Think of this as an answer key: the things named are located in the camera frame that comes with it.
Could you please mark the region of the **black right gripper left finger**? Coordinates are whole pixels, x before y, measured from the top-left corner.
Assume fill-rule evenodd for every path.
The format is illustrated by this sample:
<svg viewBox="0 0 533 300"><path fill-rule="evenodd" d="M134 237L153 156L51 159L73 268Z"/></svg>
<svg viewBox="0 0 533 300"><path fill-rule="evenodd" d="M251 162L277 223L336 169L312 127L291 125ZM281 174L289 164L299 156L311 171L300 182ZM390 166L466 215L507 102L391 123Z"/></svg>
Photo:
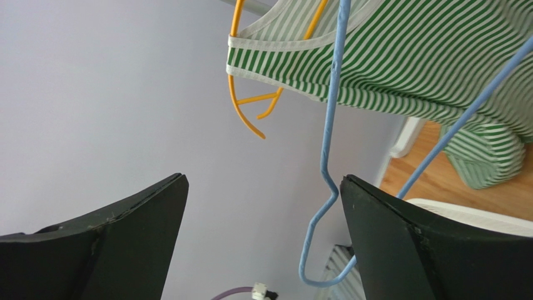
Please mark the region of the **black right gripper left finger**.
<svg viewBox="0 0 533 300"><path fill-rule="evenodd" d="M160 299L189 182L176 173L32 234L1 237L2 299Z"/></svg>

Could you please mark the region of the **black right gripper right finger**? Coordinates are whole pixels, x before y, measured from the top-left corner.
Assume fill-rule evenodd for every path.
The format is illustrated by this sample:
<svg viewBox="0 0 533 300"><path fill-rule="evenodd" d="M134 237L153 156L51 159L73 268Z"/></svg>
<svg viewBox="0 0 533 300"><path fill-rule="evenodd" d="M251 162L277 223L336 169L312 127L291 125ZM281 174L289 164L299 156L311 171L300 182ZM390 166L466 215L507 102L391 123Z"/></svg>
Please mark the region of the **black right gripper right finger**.
<svg viewBox="0 0 533 300"><path fill-rule="evenodd" d="M367 299L531 299L532 238L438 215L353 176L340 193Z"/></svg>

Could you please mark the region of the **light blue wire hanger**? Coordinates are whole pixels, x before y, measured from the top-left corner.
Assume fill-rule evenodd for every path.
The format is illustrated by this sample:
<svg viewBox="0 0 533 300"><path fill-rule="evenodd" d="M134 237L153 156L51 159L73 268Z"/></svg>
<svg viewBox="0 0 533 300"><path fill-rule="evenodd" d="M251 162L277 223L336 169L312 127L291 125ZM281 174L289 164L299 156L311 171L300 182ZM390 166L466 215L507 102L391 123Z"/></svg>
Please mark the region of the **light blue wire hanger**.
<svg viewBox="0 0 533 300"><path fill-rule="evenodd" d="M345 266L340 274L329 281L314 281L306 277L305 268L308 259L308 253L312 245L312 239L315 232L315 228L322 217L329 211L329 209L335 204L339 197L339 189L335 185L329 170L328 160L330 155L330 145L332 141L333 124L335 118L335 110L337 107L338 90L340 83L340 72L345 47L345 36L347 33L347 24L349 21L351 10L351 2L341 0L338 8L337 16L337 32L335 35L335 43L333 50L333 61L330 70L330 89L328 92L327 109L325 115L325 124L323 130L323 141L321 147L320 156L320 172L323 180L330 189L331 195L324 205L316 212L314 217L311 218L303 249L298 265L298 275L303 283L315 288L329 288L342 282L351 270L356 266L357 258L352 257L348 264ZM440 139L436 146L429 152L424 160L418 165L414 173L409 177L407 182L403 185L397 196L399 198L405 197L407 192L411 189L414 183L430 165L430 163L437 157L437 155L444 149L449 141L458 133L459 129L463 127L466 122L477 112L483 103L488 100L491 94L499 87L499 85L506 79L511 72L521 63L521 61L532 52L532 38L530 37L518 51L508 60L508 63L502 68L502 70L495 76L495 78L484 88L474 102L468 107L468 109L458 118L457 122L450 128L450 130Z"/></svg>

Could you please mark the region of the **green white striped tank top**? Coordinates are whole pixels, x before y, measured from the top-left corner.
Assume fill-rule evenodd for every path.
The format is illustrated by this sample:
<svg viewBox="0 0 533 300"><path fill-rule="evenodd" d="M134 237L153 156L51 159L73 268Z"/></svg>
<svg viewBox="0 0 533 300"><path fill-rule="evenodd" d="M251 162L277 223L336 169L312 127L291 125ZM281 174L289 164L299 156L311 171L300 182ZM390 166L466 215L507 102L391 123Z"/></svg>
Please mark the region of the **green white striped tank top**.
<svg viewBox="0 0 533 300"><path fill-rule="evenodd" d="M278 1L228 40L227 73L325 102L338 1ZM338 103L433 121L447 132L532 37L531 1L352 1ZM532 142L532 56L444 147L484 189L522 169Z"/></svg>

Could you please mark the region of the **yellow plastic hanger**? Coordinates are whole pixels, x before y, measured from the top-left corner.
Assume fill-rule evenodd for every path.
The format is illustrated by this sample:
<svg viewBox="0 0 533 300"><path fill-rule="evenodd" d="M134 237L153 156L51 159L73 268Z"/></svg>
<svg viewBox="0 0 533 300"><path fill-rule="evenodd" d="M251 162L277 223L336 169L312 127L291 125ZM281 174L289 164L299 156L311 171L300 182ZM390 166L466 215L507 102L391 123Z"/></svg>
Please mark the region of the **yellow plastic hanger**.
<svg viewBox="0 0 533 300"><path fill-rule="evenodd" d="M323 11L324 11L327 3L328 3L328 0L321 0L320 3L318 4L314 15L313 15L311 21L309 22L307 30L306 30L305 34L303 35L303 40L309 40L312 37L312 35L313 35L314 31L315 31L315 28L316 28L316 26L317 26L317 24L318 24L318 22L320 20L320 17L323 14ZM242 10L245 8L245 4L246 4L246 1L244 1L244 0L237 0L235 2L235 9L234 9L234 12L233 12L233 19L232 19L231 28L230 28L230 36L231 37L235 37L238 34L238 27L240 25L241 14L242 14ZM282 95L282 92L284 91L284 89L282 87L279 87L275 92L272 92L272 93L262 94L262 95L259 95L259 96L248 97L248 98L245 98L245 99L237 99L236 91L235 91L234 77L232 75L228 75L228 87L229 87L229 92L230 92L230 98L231 98L233 106L234 106L234 108L236 110L237 115L240 117L242 122L247 126L247 128L250 131L252 131L254 134L256 134L259 138L265 139L266 138L265 134L263 132L261 132L257 127L255 127L248 120L248 118L243 114L242 110L240 109L240 106L242 106L244 104L270 100L270 104L267 107L266 111L261 113L261 114L259 114L256 117L257 119L263 119L263 118L269 116L272 113L272 111L274 110L274 108L275 108L280 96Z"/></svg>

